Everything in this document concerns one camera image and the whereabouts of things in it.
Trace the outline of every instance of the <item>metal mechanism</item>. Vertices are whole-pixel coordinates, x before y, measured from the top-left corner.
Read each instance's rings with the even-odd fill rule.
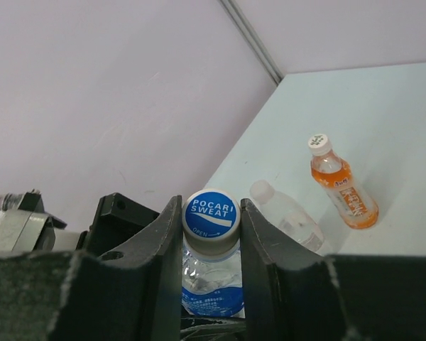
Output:
[[[0,340],[180,339],[181,197],[144,228],[131,201],[123,207],[117,198],[126,199],[101,199],[80,246],[98,251],[95,239],[124,221],[119,234],[131,236],[99,258],[85,250],[0,254]]]
[[[44,210],[38,191],[7,194],[0,199],[0,252],[73,250],[79,234]]]

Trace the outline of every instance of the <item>white table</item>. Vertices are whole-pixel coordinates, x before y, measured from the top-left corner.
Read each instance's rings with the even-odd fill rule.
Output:
[[[325,133],[380,207],[352,230],[310,175]],[[426,255],[426,63],[288,75],[206,187],[237,199],[266,179],[319,222],[335,251]]]

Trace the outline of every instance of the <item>bottle cap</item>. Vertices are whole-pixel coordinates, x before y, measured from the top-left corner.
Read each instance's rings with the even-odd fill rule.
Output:
[[[194,193],[182,209],[185,246],[197,258],[227,258],[239,248],[240,217],[240,206],[228,193],[217,189]]]
[[[314,156],[325,155],[332,150],[332,143],[325,134],[317,134],[309,139],[307,145]]]
[[[258,180],[251,186],[249,194],[259,205],[264,205],[275,195],[275,189],[268,181]]]

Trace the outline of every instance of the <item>orange bottle label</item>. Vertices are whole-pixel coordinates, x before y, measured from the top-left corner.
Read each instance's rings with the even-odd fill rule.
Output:
[[[354,229],[372,226],[378,218],[378,207],[359,183],[354,180],[349,164],[336,173],[312,170],[312,177],[325,189],[343,220]]]
[[[368,212],[363,200],[360,198],[356,189],[353,187],[346,188],[345,190],[340,190],[339,193],[344,198],[347,206],[349,206],[352,214],[355,217],[359,217]]]

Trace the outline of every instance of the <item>plastic bottle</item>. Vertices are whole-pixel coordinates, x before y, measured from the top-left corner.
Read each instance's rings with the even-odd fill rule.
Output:
[[[250,194],[262,215],[290,238],[313,252],[324,244],[319,226],[289,195],[275,190],[265,180],[256,181]]]
[[[221,190],[201,190],[183,205],[182,304],[194,315],[244,317],[240,207]]]
[[[354,179],[350,165],[333,152],[327,135],[308,141],[312,153],[312,177],[324,188],[344,222],[353,229],[366,229],[378,219],[378,206]]]
[[[28,193],[39,194],[40,191],[32,190]],[[16,210],[19,204],[21,203],[23,196],[24,194],[13,194],[13,193],[0,195],[0,210],[3,210],[3,211]]]

